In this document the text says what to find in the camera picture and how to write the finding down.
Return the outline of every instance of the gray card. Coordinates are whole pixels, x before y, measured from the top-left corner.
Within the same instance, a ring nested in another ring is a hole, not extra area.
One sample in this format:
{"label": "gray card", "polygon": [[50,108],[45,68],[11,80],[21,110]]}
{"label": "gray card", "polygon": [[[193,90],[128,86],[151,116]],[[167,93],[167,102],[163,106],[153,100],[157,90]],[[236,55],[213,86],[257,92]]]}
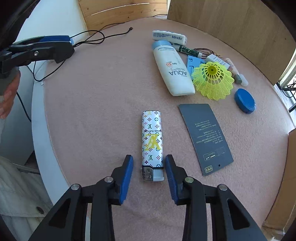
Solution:
{"label": "gray card", "polygon": [[180,104],[202,174],[207,176],[233,162],[216,117],[208,104]]}

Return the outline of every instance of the wooden board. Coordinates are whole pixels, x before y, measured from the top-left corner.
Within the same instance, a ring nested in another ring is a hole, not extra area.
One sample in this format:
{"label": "wooden board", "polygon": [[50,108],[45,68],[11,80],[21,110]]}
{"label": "wooden board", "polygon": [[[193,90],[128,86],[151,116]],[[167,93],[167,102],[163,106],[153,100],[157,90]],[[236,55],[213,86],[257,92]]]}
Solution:
{"label": "wooden board", "polygon": [[166,0],[109,0],[109,1],[98,1],[98,0],[80,0],[80,8],[84,17],[92,15],[94,13],[111,9],[114,7],[120,7],[131,4],[139,3],[167,3]]}
{"label": "wooden board", "polygon": [[107,24],[127,22],[138,18],[146,18],[157,14],[166,13],[166,3],[150,3],[114,8],[87,16],[84,19],[87,29],[94,30],[101,29]]}
{"label": "wooden board", "polygon": [[227,43],[272,84],[279,80],[296,47],[283,22],[260,0],[171,0],[168,19]]}

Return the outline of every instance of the cardboard box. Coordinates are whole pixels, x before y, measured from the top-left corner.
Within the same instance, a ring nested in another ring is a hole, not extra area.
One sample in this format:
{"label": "cardboard box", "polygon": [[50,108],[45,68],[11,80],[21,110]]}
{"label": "cardboard box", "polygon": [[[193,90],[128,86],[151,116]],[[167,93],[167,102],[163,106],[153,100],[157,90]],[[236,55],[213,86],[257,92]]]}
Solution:
{"label": "cardboard box", "polygon": [[296,129],[289,133],[283,181],[263,227],[280,240],[296,217]]}

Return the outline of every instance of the blue bottle cap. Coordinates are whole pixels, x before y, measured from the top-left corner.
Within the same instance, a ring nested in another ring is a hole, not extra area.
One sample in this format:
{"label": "blue bottle cap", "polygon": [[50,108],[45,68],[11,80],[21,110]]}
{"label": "blue bottle cap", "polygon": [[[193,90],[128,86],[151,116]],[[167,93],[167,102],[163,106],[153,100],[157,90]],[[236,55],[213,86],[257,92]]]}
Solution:
{"label": "blue bottle cap", "polygon": [[169,41],[166,40],[158,40],[153,42],[152,44],[152,49],[154,50],[155,48],[162,46],[162,45],[168,45],[168,46],[172,46],[172,44]]}
{"label": "blue bottle cap", "polygon": [[249,92],[244,89],[238,89],[234,95],[235,102],[239,108],[250,114],[256,109],[256,103]]}

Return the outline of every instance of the white patterned lighter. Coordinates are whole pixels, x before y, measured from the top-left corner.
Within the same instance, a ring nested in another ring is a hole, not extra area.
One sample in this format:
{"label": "white patterned lighter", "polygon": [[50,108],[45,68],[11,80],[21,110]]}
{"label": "white patterned lighter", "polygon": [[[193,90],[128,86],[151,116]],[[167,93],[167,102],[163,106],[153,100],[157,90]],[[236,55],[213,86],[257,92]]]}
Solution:
{"label": "white patterned lighter", "polygon": [[163,181],[163,137],[160,112],[148,110],[142,116],[142,177]]}

